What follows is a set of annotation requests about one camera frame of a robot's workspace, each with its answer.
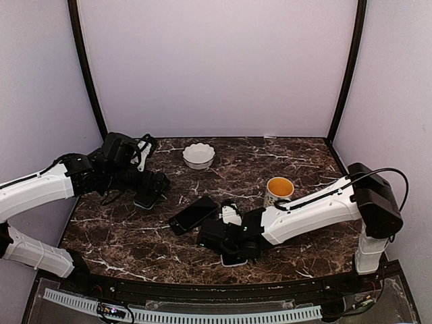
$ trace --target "black metal frame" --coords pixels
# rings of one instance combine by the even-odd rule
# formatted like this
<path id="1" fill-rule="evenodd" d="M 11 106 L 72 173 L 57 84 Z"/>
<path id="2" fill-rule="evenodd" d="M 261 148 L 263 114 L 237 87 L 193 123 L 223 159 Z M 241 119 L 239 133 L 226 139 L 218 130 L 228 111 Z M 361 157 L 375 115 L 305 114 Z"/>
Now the black metal frame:
<path id="1" fill-rule="evenodd" d="M 80 23 L 80 13 L 78 11 L 78 4 L 76 0 L 67 0 L 69 7 L 70 23 L 72 25 L 72 32 L 74 33 L 76 52 L 78 59 L 80 60 L 82 77 L 86 84 L 87 95 L 90 99 L 94 118 L 96 119 L 97 127 L 101 133 L 102 139 L 105 139 L 108 134 L 107 124 L 103 119 L 101 106 L 97 98 L 95 84 L 93 83 L 92 74 L 90 71 L 90 65 L 88 64 L 86 47 L 84 45 L 84 38 L 82 37 L 82 29 Z"/>
<path id="2" fill-rule="evenodd" d="M 88 98 L 90 99 L 90 103 L 92 105 L 94 118 L 96 119 L 99 132 L 101 133 L 102 138 L 105 139 L 106 135 L 108 134 L 107 125 L 105 123 L 105 120 L 103 119 L 101 106 L 99 105 L 95 85 L 93 83 L 90 66 L 87 59 L 86 47 L 84 45 L 84 39 L 82 36 L 77 0 L 67 0 L 67 3 L 69 5 L 70 21 L 72 24 L 72 30 L 74 32 L 76 51 L 80 60 L 82 76 L 86 84 Z M 325 144 L 328 146 L 331 155 L 336 160 L 336 163 L 343 174 L 346 174 L 346 169 L 343 163 L 340 161 L 339 155 L 333 148 L 333 141 L 335 139 L 342 119 L 342 114 L 346 105 L 346 99 L 348 98 L 352 77 L 354 75 L 358 50 L 360 48 L 360 40 L 362 37 L 363 24 L 365 22 L 366 8 L 367 0 L 358 0 L 354 31 L 352 35 L 350 53 L 348 55 L 348 62 L 346 64 L 344 80 L 342 82 L 339 99 L 337 100 L 337 105 L 335 108 L 335 113 L 333 115 L 333 120 L 330 125 L 329 133 L 327 137 L 324 138 Z"/>
<path id="3" fill-rule="evenodd" d="M 419 319 L 419 313 L 416 309 L 414 299 L 410 288 L 408 287 L 405 275 L 399 264 L 399 261 L 382 261 L 383 271 L 378 271 L 376 275 L 384 278 L 399 276 L 413 311 Z M 22 318 L 22 324 L 27 323 L 33 300 L 36 296 L 39 281 L 44 278 L 56 281 L 60 284 L 60 289 L 76 292 L 64 279 L 58 278 L 52 273 L 39 270 L 34 280 L 26 310 Z M 283 281 L 270 284 L 250 284 L 234 286 L 198 286 L 198 285 L 181 285 L 166 283 L 150 283 L 134 280 L 117 279 L 103 275 L 92 275 L 95 283 L 103 291 L 103 298 L 113 302 L 125 302 L 135 305 L 145 305 L 148 300 L 166 301 L 166 302 L 190 302 L 194 304 L 214 302 L 218 304 L 234 304 L 248 302 L 268 302 L 280 300 L 295 300 L 296 304 L 312 303 L 321 305 L 323 308 L 338 309 L 343 307 L 343 294 L 335 293 L 326 289 L 327 286 L 348 291 L 347 287 L 352 283 L 351 273 L 340 273 L 327 277 Z M 375 274 L 371 275 L 371 281 L 375 281 Z"/>
<path id="4" fill-rule="evenodd" d="M 354 24 L 354 32 L 352 34 L 352 41 L 350 47 L 350 54 L 348 55 L 348 62 L 346 64 L 344 81 L 342 82 L 342 87 L 340 89 L 339 99 L 337 100 L 337 105 L 335 113 L 333 115 L 333 120 L 331 121 L 330 130 L 327 135 L 326 140 L 329 145 L 333 145 L 336 133 L 344 113 L 344 108 L 346 105 L 346 99 L 348 98 L 348 93 L 350 92 L 351 81 L 354 75 L 354 69 L 356 67 L 358 50 L 360 49 L 360 41 L 362 38 L 363 25 L 365 23 L 367 0 L 358 0 L 357 3 L 357 13 L 356 21 Z"/>

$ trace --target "white bowl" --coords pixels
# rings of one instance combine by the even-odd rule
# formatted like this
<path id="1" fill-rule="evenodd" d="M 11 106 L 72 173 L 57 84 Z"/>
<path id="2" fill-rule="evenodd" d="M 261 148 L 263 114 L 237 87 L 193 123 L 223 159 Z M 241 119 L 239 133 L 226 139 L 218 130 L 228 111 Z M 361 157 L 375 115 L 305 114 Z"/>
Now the white bowl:
<path id="1" fill-rule="evenodd" d="M 188 167 L 202 170 L 210 167 L 215 159 L 215 149 L 208 144 L 198 143 L 186 147 L 183 151 L 183 160 Z"/>

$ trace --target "phone screen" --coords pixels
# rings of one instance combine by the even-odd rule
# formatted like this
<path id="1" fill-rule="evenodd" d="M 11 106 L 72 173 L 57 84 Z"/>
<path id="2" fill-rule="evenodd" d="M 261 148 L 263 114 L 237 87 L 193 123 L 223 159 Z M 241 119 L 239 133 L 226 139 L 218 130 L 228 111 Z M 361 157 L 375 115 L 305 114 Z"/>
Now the phone screen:
<path id="1" fill-rule="evenodd" d="M 183 229 L 189 230 L 216 209 L 216 202 L 211 200 L 209 196 L 203 196 L 183 211 L 180 211 L 174 216 L 174 219 Z"/>

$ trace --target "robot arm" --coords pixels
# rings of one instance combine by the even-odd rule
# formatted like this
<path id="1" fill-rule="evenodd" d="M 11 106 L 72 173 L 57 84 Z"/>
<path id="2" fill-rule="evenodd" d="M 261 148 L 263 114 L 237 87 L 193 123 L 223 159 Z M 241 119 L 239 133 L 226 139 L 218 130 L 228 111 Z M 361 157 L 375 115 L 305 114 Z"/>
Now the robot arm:
<path id="1" fill-rule="evenodd" d="M 361 163 L 348 170 L 348 177 L 321 191 L 295 201 L 279 200 L 275 206 L 244 214 L 241 225 L 239 217 L 233 217 L 234 209 L 224 206 L 223 222 L 206 220 L 197 243 L 220 254 L 255 258 L 266 247 L 294 236 L 341 221 L 362 219 L 356 271 L 361 275 L 374 273 L 389 238 L 400 231 L 403 221 L 386 180 L 375 174 L 352 184 L 371 170 Z"/>
<path id="2" fill-rule="evenodd" d="M 0 184 L 0 258 L 18 261 L 60 277 L 68 277 L 79 254 L 48 246 L 8 226 L 14 215 L 59 199 L 96 191 L 133 190 L 135 204 L 152 208 L 168 187 L 163 173 L 144 170 L 157 142 L 144 136 L 139 142 L 123 134 L 109 133 L 101 148 L 89 155 L 68 154 L 38 173 Z"/>

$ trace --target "orange liquid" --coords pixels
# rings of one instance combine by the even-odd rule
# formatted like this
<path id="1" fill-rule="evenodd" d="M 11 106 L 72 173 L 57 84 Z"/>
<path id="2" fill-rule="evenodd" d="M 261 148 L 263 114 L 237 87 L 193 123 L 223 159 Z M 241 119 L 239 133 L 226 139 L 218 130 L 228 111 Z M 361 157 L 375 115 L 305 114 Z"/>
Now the orange liquid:
<path id="1" fill-rule="evenodd" d="M 280 197 L 289 196 L 294 191 L 292 183 L 283 178 L 272 179 L 269 182 L 269 190 L 272 194 Z"/>

